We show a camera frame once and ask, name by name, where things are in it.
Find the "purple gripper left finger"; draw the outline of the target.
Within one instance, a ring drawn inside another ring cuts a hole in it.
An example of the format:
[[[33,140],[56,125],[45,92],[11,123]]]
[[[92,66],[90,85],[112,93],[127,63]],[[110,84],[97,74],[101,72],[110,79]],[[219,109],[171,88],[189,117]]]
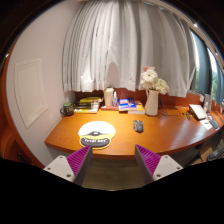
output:
[[[69,156],[59,155],[44,170],[81,186],[84,182],[92,155],[92,147],[88,145]]]

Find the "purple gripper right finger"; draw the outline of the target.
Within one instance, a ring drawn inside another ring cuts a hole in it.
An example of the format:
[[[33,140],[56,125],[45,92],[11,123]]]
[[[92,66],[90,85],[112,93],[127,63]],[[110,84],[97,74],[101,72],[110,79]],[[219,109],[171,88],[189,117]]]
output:
[[[135,158],[145,184],[152,183],[182,169],[182,166],[169,155],[160,156],[140,145],[135,145]]]

